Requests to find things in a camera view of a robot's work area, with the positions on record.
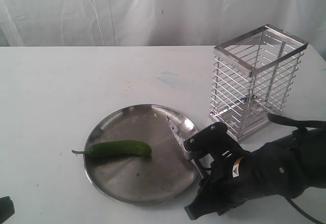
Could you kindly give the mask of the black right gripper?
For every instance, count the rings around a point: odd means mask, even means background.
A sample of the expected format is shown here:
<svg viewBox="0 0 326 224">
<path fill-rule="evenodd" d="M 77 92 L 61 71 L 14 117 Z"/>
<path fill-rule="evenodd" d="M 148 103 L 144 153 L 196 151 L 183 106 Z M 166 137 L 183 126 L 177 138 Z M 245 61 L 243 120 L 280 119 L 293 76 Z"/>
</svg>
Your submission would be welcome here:
<svg viewBox="0 0 326 224">
<path fill-rule="evenodd" d="M 257 160 L 253 155 L 238 155 L 214 163 L 200 182 L 197 196 L 184 209 L 191 220 L 196 220 L 211 213 L 223 215 L 256 198 Z"/>
</svg>

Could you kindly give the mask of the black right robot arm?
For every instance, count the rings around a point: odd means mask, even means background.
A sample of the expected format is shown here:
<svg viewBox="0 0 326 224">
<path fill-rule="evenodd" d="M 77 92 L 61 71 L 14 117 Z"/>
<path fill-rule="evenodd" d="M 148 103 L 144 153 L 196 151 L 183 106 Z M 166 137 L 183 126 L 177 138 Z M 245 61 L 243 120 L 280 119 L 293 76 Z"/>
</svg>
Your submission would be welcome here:
<svg viewBox="0 0 326 224">
<path fill-rule="evenodd" d="M 226 132 L 210 128 L 194 137 L 192 149 L 211 155 L 211 172 L 185 208 L 192 220 L 222 215 L 247 201 L 280 195 L 300 196 L 309 187 L 325 188 L 325 131 L 295 130 L 250 152 Z"/>
</svg>

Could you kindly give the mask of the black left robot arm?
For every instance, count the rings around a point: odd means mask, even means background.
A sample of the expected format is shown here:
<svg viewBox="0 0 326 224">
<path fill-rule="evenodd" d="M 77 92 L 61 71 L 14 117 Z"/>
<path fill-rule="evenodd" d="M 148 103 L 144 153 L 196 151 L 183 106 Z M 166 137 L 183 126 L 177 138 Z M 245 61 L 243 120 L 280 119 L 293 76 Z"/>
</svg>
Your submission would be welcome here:
<svg viewBox="0 0 326 224">
<path fill-rule="evenodd" d="M 0 220 L 4 223 L 15 213 L 13 201 L 9 196 L 2 197 L 0 200 Z"/>
</svg>

